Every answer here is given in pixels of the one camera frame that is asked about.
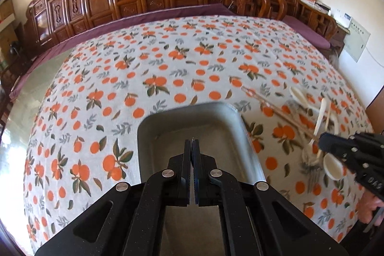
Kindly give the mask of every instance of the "screw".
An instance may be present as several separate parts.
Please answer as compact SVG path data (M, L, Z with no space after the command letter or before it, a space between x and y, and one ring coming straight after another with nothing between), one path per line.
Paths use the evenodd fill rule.
M161 174L163 175L163 177L169 178L172 177L175 173L172 169L165 169Z
M129 187L129 184L127 184L126 182L119 182L116 185L116 190L118 190L119 192L123 192L123 191L127 190L128 187Z
M220 169L212 169L211 170L211 176L212 177L221 177L223 175L223 172Z
M260 191L266 191L268 190L269 186L268 183L260 181L256 184L256 188L258 188Z

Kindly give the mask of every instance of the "wooden armrest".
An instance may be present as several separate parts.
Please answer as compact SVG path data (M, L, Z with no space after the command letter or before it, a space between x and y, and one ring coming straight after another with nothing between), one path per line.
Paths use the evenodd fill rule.
M225 5L240 16L264 18L270 11L270 0L225 0Z
M301 0L298 0L296 18L328 41L336 33L337 24L334 18L312 8Z
M282 20L287 15L288 5L285 0L271 0L279 4L279 11L277 12L276 20Z

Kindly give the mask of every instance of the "wooden side table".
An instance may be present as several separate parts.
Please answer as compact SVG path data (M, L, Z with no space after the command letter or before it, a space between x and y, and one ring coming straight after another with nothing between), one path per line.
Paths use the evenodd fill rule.
M337 23L337 29L335 35L330 39L332 48L335 49L337 55L341 54L344 48L344 38L350 34L349 30Z

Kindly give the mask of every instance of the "chopstick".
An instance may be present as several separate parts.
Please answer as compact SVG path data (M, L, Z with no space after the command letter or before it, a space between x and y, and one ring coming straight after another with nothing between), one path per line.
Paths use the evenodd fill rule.
M319 138L317 136L314 136L313 132L311 132L309 129L305 128L304 126L302 126L299 122L295 121L293 118L291 118L291 116L284 113L284 111L282 111L280 108L278 108L274 104L270 103L267 99L259 95L253 89L241 87L241 90L246 92L247 95L249 95L250 97L260 101L263 105L270 107L276 113L276 115L280 116L283 120L285 120L292 126L296 127L298 130L302 131L303 133L305 133L310 139L313 139L315 142L318 142Z

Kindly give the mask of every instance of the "floral patterned tablecloth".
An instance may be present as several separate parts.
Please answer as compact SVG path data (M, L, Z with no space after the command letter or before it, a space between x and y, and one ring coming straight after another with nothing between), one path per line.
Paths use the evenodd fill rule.
M140 183L137 129L149 114L223 101L243 115L268 182L340 241L362 190L347 170L308 190L296 130L249 95L290 113L289 86L332 101L343 136L372 131L345 80L281 21L201 16L147 23L77 45L47 90L25 162L25 214L33 250L117 181ZM305 114L300 121L314 128Z

